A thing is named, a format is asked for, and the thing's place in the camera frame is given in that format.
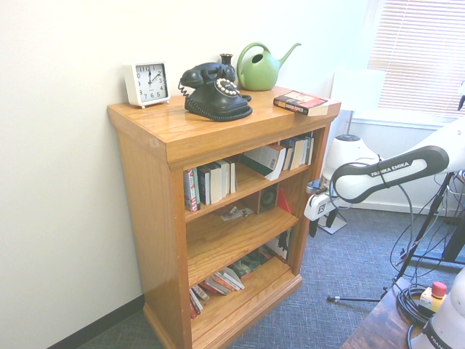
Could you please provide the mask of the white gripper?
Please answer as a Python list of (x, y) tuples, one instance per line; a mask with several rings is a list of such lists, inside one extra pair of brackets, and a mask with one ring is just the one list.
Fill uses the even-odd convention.
[(337, 196), (330, 197), (328, 192), (324, 193), (313, 193), (307, 201), (304, 210), (304, 216), (310, 220), (309, 222), (309, 235), (314, 238), (318, 229), (318, 219), (325, 214), (329, 214), (326, 217), (325, 226), (331, 228), (334, 220), (337, 217), (337, 212), (332, 212), (336, 207), (334, 204), (339, 204), (339, 198)]

